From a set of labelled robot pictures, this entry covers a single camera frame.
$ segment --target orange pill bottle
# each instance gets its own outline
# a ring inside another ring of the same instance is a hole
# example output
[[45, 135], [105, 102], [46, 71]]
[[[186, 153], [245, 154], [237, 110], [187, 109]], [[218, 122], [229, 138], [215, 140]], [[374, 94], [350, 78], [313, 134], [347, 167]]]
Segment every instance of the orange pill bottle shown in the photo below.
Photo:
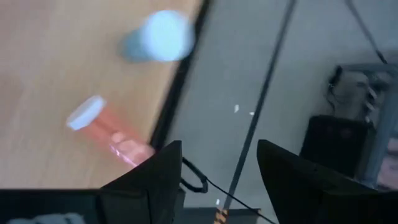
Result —
[[133, 168], [155, 153], [98, 95], [82, 103], [67, 119], [67, 126], [107, 147]]

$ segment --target desk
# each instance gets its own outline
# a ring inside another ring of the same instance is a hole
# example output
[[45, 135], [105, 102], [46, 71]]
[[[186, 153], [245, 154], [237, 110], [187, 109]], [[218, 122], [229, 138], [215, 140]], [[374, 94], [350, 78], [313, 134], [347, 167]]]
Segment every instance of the desk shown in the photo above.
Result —
[[150, 13], [194, 20], [200, 0], [1, 0], [0, 187], [101, 187], [130, 168], [65, 126], [99, 94], [149, 139], [176, 63], [128, 63], [116, 46]]

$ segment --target wire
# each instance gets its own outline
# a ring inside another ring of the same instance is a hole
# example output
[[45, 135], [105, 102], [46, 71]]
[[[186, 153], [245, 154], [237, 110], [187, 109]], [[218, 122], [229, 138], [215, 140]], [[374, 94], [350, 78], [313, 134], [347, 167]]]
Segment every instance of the wire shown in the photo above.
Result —
[[379, 57], [380, 61], [383, 64], [388, 64], [386, 58], [384, 58], [383, 54], [381, 53], [381, 51], [377, 47], [376, 41], [374, 41], [374, 38], [373, 38], [372, 34], [370, 33], [369, 29], [366, 27], [366, 25], [363, 22], [361, 16], [359, 15], [358, 10], [355, 8], [355, 5], [352, 2], [352, 0], [346, 0], [345, 2], [346, 2], [346, 5], [348, 6], [348, 9], [351, 11], [353, 16], [355, 17], [356, 22], [359, 25], [359, 28], [361, 28], [363, 34], [368, 39], [369, 43], [372, 45], [372, 48], [375, 51], [376, 55]]
[[209, 180], [209, 178], [207, 178], [207, 181], [209, 182], [209, 184], [211, 184], [213, 187], [217, 188], [218, 190], [220, 190], [221, 192], [223, 192], [224, 194], [228, 195], [229, 197], [231, 197], [232, 199], [234, 199], [235, 201], [239, 202], [241, 205], [245, 206], [247, 209], [249, 209], [250, 211], [252, 211], [253, 213], [255, 213], [256, 215], [258, 215], [259, 217], [267, 220], [269, 223], [271, 224], [276, 224], [275, 222], [273, 222], [272, 220], [270, 220], [269, 218], [265, 217], [264, 215], [261, 215], [256, 209], [250, 207], [249, 205], [246, 205], [244, 202], [242, 202], [241, 200], [237, 199], [235, 196], [229, 194], [227, 191], [223, 190], [221, 187], [217, 186], [216, 184], [214, 184], [211, 180]]
[[331, 115], [334, 116], [335, 113], [336, 113], [336, 106], [335, 106], [335, 104], [334, 104], [331, 100], [329, 100], [328, 95], [326, 96], [326, 100], [327, 100], [327, 102], [328, 102], [329, 105], [330, 105], [330, 108], [331, 108]]

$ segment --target grey floor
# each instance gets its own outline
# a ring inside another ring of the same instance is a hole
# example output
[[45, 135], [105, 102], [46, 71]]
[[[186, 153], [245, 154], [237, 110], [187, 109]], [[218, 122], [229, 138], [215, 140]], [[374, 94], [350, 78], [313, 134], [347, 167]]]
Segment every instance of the grey floor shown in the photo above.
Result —
[[[182, 140], [183, 155], [228, 190], [288, 0], [213, 1], [169, 141]], [[398, 1], [353, 3], [387, 61], [394, 62]], [[324, 95], [334, 66], [357, 62], [380, 60], [346, 2], [298, 0], [235, 196], [276, 220], [257, 166], [257, 140], [298, 154], [308, 119], [329, 113]], [[186, 169], [183, 177], [199, 184]], [[225, 198], [210, 187], [204, 195], [188, 193], [185, 206], [214, 207]]]

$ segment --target black cable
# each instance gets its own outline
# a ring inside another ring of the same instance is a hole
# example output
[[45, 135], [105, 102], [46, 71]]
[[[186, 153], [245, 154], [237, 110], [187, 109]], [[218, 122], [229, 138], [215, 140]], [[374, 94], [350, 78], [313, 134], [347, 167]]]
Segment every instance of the black cable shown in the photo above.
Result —
[[221, 187], [217, 186], [216, 184], [214, 184], [211, 180], [209, 180], [209, 178], [207, 178], [207, 181], [209, 182], [209, 184], [211, 184], [213, 187], [217, 188], [218, 190], [222, 191], [224, 194], [228, 195], [229, 197], [231, 197], [232, 199], [234, 199], [235, 201], [239, 202], [241, 205], [245, 206], [247, 209], [249, 209], [250, 211], [252, 211], [253, 213], [255, 213], [256, 215], [258, 215], [259, 217], [267, 220], [269, 223], [271, 224], [276, 224], [275, 222], [273, 222], [272, 220], [270, 220], [269, 218], [265, 217], [264, 215], [261, 215], [256, 209], [250, 207], [249, 205], [246, 205], [244, 202], [242, 202], [241, 200], [237, 199], [235, 196], [229, 194], [227, 191], [223, 190]]
[[368, 39], [370, 44], [372, 45], [373, 50], [375, 51], [376, 55], [379, 57], [380, 61], [384, 64], [388, 64], [386, 58], [384, 58], [383, 54], [379, 50], [379, 48], [376, 45], [376, 41], [374, 41], [374, 38], [372, 34], [370, 33], [369, 29], [366, 27], [365, 23], [363, 22], [361, 16], [359, 15], [358, 10], [355, 8], [354, 3], [352, 0], [346, 0], [346, 5], [348, 6], [348, 9], [351, 11], [353, 16], [356, 19], [356, 22], [358, 23], [359, 27], [361, 28], [363, 34], [365, 37]]
[[265, 217], [264, 215], [261, 215], [257, 210], [253, 209], [252, 207], [250, 207], [249, 205], [246, 205], [245, 203], [243, 203], [241, 200], [237, 199], [236, 197], [234, 197], [233, 195], [231, 195], [230, 193], [228, 193], [227, 191], [223, 190], [221, 187], [217, 186], [216, 184], [214, 184], [211, 180], [209, 180], [209, 178], [203, 174], [195, 165], [193, 165], [193, 163], [191, 163], [187, 158], [182, 157], [182, 163], [185, 164], [199, 179], [200, 182], [202, 183], [203, 187], [194, 187], [191, 184], [189, 184], [188, 182], [186, 182], [183, 178], [181, 178], [181, 184], [184, 185], [184, 187], [186, 187], [188, 190], [191, 190], [192, 192], [195, 193], [207, 193], [208, 191], [208, 185], [207, 183], [210, 183], [213, 187], [217, 188], [218, 190], [222, 191], [224, 194], [228, 195], [230, 198], [233, 198], [235, 201], [239, 202], [241, 205], [245, 206], [246, 208], [248, 208], [250, 211], [254, 212], [256, 215], [258, 215], [259, 217], [267, 220], [269, 223], [271, 224], [275, 224], [273, 221], [271, 221], [269, 218]]
[[335, 113], [336, 113], [336, 106], [335, 106], [335, 104], [334, 104], [331, 100], [329, 100], [328, 95], [326, 96], [326, 100], [327, 100], [327, 102], [328, 102], [329, 105], [330, 105], [330, 108], [331, 108], [331, 115], [334, 116]]

